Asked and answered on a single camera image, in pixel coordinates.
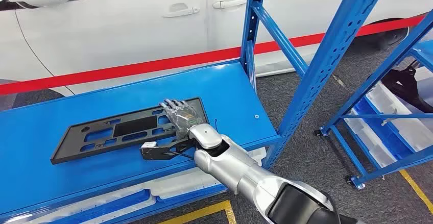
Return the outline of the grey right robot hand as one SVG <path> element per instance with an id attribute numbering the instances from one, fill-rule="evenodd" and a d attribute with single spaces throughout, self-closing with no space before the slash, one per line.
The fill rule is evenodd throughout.
<path id="1" fill-rule="evenodd" d="M 186 138 L 192 126 L 206 123 L 205 116 L 200 115 L 197 109 L 189 105 L 186 101 L 165 99 L 160 103 L 160 106 L 173 124 L 177 140 Z"/>

